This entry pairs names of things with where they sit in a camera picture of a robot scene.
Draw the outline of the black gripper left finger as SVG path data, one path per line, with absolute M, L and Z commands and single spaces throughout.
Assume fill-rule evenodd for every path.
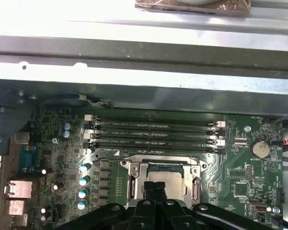
M 110 203 L 60 226 L 61 230 L 153 230 L 159 182 L 144 183 L 144 199 L 124 208 Z

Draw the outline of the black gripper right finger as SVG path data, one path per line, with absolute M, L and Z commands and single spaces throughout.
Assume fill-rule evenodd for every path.
M 192 209 L 168 199 L 165 182 L 156 183 L 158 206 L 165 230 L 270 230 L 259 222 L 211 205 L 199 203 Z

